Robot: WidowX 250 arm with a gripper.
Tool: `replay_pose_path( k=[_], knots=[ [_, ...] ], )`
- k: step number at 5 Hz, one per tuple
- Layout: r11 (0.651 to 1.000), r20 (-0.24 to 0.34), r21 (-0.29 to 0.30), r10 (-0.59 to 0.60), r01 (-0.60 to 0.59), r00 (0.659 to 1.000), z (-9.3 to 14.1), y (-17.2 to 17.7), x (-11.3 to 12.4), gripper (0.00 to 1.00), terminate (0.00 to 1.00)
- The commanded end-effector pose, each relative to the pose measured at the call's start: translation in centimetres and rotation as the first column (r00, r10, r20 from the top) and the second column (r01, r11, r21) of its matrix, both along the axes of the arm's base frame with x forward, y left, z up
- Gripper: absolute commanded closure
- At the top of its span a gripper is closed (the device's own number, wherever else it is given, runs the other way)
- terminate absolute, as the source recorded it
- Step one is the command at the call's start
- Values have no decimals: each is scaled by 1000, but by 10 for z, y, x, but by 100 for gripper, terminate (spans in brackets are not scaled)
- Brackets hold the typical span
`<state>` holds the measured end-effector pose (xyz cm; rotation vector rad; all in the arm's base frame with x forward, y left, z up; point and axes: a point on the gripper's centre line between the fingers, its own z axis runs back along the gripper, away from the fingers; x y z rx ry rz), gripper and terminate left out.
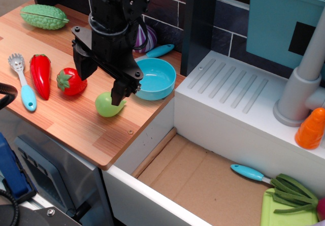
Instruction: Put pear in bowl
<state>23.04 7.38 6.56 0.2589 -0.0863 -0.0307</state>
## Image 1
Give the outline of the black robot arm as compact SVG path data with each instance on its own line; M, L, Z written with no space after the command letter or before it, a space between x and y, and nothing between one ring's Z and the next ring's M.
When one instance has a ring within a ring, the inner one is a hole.
M148 11L150 0L92 0L88 17L90 29L72 28L75 38L73 58L82 80L101 68L114 78L112 105L140 89L143 72L134 60L138 29L146 31L142 14Z

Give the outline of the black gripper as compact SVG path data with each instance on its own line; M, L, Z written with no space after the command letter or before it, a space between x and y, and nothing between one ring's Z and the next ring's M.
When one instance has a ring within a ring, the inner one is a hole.
M74 26L73 59L81 80L86 80L97 68L115 79L111 104L119 106L125 97L140 90L143 72L128 45L126 31L103 34L94 29Z

